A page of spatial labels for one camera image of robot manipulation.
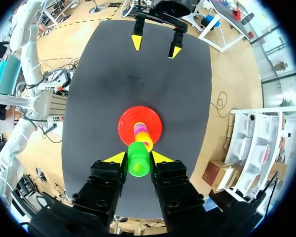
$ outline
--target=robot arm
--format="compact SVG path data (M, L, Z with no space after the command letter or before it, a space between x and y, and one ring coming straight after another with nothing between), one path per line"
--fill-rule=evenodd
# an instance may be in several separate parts
M24 12L21 14L22 17L18 19L10 40L12 51L21 50L22 71L25 83L30 87L25 97L31 100L31 105L25 108L26 117L19 120L1 151L1 164L6 170L0 178L0 193L5 197L7 204L11 202L7 183L15 188L19 177L18 173L23 169L21 163L14 157L25 149L33 131L47 120L53 95L52 91L44 91L38 87L44 79L37 54L38 27L31 25L31 23L41 4L42 1L29 0L21 6Z
M42 1L30 0L21 6L24 11L22 12L23 17L18 19L10 40L12 51L21 49L21 66L27 85L37 85L43 80L37 53L38 26L32 25L41 4ZM39 91L33 88L30 93L36 95Z

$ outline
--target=black tabletop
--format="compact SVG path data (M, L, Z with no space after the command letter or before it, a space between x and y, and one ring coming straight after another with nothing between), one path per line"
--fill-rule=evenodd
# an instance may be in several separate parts
M180 159L191 175L206 131L211 99L209 46L185 34L183 49L168 58L174 31L145 23L142 48L131 40L133 21L104 21L90 38L74 74L63 128L62 164L69 197L78 192L98 159L127 146L117 132L124 111L154 109L163 132L153 150ZM161 218L149 175L127 175L116 215Z
M246 29L242 25L241 21L236 21L236 19L232 16L229 6L223 5L220 2L220 0L210 0L210 1L214 5L217 12L219 12L221 15L223 15L229 21L231 21L233 23L233 27L237 27L249 39L248 32L246 31Z

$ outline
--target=green cup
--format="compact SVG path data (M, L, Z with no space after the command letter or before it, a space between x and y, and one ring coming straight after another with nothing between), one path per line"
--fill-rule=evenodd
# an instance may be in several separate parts
M143 177L150 171L150 158L142 142L133 142L127 152L128 171L135 177Z

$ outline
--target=red disc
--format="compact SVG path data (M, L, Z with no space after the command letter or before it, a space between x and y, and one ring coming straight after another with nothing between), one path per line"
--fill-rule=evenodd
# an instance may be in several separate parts
M155 144L162 132L162 124L158 114L146 106L134 106L126 110L118 122L118 134L127 146L135 141L134 125L143 122Z

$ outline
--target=floor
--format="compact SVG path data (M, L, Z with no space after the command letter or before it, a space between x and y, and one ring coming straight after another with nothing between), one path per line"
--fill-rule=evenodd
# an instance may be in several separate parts
M97 0L97 4L109 4L108 0ZM75 58L79 58L94 30L101 19L111 17L111 20L120 19L120 9L116 7L89 14L88 10L94 6L94 2L82 2L76 9L72 10L72 16L65 22L59 24L55 29L37 42L38 55L43 70L60 67ZM237 31L230 29L228 23L222 21L222 28L226 40L237 36ZM189 27L188 34L198 36L195 28ZM211 40L219 39L219 30L208 34ZM216 104L221 92L221 99L228 100L224 109L219 113L224 116L233 107L238 109L261 108L262 90L259 71L255 56L249 42L241 40L235 46L219 53L210 47L212 62L212 103ZM226 150L223 148L226 140L228 117L221 118L214 106L210 107L209 120L204 142L195 170L190 178L196 189L207 196L210 187L202 180L203 172L210 159L224 160ZM50 138L59 141L61 138L51 134ZM40 131L32 134L24 152L18 156L24 164L25 173L36 177L35 168L40 167L47 178L47 183L36 180L41 191L58 196L54 184L57 183L64 188L61 163L61 143L54 144L48 139L43 139Z

